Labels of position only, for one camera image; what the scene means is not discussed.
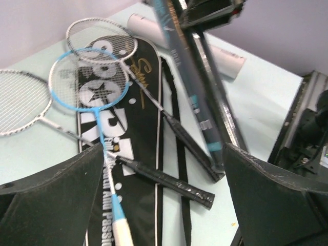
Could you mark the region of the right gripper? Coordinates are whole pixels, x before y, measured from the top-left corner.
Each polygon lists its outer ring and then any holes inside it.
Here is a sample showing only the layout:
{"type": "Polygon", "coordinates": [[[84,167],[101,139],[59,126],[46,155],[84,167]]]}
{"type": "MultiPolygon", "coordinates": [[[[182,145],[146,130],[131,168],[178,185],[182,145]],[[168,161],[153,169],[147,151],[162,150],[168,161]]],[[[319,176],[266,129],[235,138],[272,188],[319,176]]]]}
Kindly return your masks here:
{"type": "Polygon", "coordinates": [[[225,26],[240,16],[246,1],[170,1],[171,29],[204,30],[225,26]]]}

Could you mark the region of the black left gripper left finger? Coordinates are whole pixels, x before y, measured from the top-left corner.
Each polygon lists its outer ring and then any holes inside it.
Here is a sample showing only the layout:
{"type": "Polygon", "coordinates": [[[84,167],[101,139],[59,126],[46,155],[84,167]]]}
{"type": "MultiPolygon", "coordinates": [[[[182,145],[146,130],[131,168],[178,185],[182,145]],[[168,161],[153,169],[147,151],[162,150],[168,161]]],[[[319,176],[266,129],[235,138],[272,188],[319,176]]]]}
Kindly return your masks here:
{"type": "Polygon", "coordinates": [[[103,147],[1,185],[1,245],[83,245],[103,147]]]}

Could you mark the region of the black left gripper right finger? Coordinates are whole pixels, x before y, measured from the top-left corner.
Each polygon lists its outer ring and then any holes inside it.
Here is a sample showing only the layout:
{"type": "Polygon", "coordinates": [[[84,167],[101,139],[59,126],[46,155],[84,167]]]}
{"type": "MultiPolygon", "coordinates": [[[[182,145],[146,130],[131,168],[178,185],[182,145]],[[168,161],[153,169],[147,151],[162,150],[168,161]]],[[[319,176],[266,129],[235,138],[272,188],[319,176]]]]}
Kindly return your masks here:
{"type": "Polygon", "coordinates": [[[223,162],[244,245],[327,245],[327,183],[231,143],[223,162]]]}

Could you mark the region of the black shuttlecock tube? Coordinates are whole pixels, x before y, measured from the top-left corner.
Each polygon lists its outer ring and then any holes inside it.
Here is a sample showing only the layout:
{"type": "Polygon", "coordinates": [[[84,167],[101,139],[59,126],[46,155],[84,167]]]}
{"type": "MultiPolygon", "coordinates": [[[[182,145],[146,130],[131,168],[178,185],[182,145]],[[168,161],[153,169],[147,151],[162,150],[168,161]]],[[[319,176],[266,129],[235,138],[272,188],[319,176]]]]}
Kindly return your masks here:
{"type": "Polygon", "coordinates": [[[204,36],[206,30],[171,29],[170,1],[152,1],[157,20],[194,109],[214,171],[224,173],[223,146],[245,149],[243,137],[229,103],[214,57],[204,36]]]}

